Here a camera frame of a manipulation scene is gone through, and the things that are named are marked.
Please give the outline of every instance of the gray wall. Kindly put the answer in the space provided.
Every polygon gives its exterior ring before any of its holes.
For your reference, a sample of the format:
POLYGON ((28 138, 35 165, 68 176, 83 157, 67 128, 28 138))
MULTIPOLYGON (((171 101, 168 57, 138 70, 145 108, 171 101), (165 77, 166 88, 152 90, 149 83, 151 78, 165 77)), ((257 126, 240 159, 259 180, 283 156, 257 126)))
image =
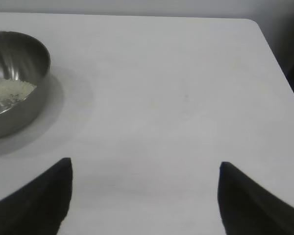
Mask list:
POLYGON ((284 72, 294 61, 294 0, 0 0, 0 11, 249 18, 284 72))

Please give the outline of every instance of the rice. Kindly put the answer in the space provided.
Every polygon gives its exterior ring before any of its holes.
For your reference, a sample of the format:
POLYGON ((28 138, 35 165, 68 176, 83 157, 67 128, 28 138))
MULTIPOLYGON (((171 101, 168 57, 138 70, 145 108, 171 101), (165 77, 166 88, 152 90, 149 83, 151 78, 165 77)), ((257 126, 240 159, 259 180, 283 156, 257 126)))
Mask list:
POLYGON ((35 87, 20 80, 0 80, 0 112, 26 98, 35 87))

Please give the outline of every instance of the stainless steel bowl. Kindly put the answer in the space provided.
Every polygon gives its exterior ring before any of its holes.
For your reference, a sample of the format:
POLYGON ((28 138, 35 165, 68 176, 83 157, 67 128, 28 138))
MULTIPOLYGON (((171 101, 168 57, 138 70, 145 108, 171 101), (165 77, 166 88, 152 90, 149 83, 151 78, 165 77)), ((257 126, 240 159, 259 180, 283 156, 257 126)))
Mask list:
POLYGON ((29 124, 41 111, 47 96, 50 55, 37 39, 18 32, 0 31, 0 79, 36 85, 23 100, 0 105, 0 137, 29 124))

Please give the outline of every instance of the white tabletop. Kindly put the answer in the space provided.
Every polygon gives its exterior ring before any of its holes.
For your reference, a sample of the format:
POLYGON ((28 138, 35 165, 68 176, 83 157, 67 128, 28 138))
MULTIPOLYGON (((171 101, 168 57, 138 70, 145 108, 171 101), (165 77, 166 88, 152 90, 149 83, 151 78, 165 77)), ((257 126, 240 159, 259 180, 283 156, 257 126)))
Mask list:
POLYGON ((0 199, 71 157, 61 235, 222 235, 221 161, 294 206, 294 95, 244 19, 0 13, 51 54, 48 106, 0 140, 0 199))

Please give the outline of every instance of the bowl rim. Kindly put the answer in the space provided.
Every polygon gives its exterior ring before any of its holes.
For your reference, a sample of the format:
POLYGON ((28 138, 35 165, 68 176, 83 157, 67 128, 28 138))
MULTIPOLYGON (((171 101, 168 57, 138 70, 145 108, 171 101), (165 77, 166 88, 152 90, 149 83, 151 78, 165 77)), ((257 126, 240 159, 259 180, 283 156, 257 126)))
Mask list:
POLYGON ((50 71, 51 57, 50 57, 50 53, 49 53, 47 47, 46 47, 46 46, 45 46, 40 40, 38 40, 37 38, 35 38, 35 37, 33 37, 33 36, 30 36, 30 35, 28 35, 28 34, 26 34, 26 33, 21 33, 21 32, 17 32, 17 31, 8 31, 8 30, 0 30, 0 33, 12 33, 12 34, 20 35, 20 36, 22 36, 22 37, 28 37, 28 38, 30 38, 30 39, 36 41, 36 42, 37 42, 38 44, 40 44, 40 46, 42 46, 42 48, 45 50, 45 52, 46 52, 46 54, 47 54, 47 58, 48 58, 48 65, 47 65, 47 67, 46 67, 46 70, 45 70, 44 74, 42 75, 42 79, 41 79, 41 80, 38 82, 38 84, 35 86, 34 90, 33 90, 31 93, 29 93, 24 99, 20 100, 19 102, 17 102, 17 103, 14 104, 14 105, 12 105, 10 108, 1 111, 1 112, 0 112, 0 115, 1 115, 1 114, 3 114, 3 113, 8 112, 9 110, 11 110, 11 109, 17 107, 22 101, 26 100, 29 96, 31 96, 31 94, 33 94, 33 93, 36 91, 37 87, 38 87, 38 86, 39 86, 44 80, 46 80, 46 78, 47 78, 47 74, 48 74, 49 71, 50 71))

